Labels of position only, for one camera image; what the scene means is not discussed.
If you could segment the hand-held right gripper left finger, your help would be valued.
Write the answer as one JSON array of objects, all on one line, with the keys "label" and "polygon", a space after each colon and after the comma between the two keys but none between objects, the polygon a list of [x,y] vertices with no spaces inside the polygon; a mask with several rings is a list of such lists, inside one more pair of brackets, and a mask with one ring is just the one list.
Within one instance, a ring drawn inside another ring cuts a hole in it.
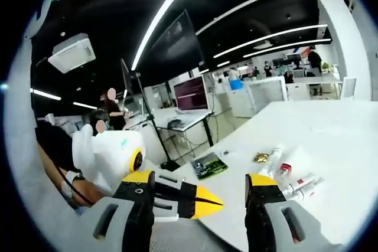
[{"label": "hand-held right gripper left finger", "polygon": [[149,251],[155,172],[135,172],[77,218],[61,251]]}]

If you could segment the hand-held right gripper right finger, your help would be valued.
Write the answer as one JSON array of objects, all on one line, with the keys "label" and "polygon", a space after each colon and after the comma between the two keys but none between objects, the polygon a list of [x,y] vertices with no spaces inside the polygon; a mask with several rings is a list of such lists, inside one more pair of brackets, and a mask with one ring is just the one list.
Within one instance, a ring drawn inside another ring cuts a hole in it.
[{"label": "hand-held right gripper right finger", "polygon": [[249,251],[337,251],[320,222],[295,201],[285,199],[276,181],[245,176],[245,227]]}]

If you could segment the person's left hand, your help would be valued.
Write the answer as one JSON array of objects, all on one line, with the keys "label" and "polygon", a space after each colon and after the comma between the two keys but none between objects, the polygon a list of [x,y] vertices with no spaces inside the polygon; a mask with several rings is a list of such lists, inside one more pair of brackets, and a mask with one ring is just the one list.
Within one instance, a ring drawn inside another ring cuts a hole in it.
[{"label": "person's left hand", "polygon": [[108,192],[98,188],[95,184],[85,179],[75,179],[73,181],[73,186],[82,196],[85,197],[85,199],[83,199],[80,195],[73,191],[73,199],[75,203],[80,206],[91,207],[101,198],[110,196]]}]

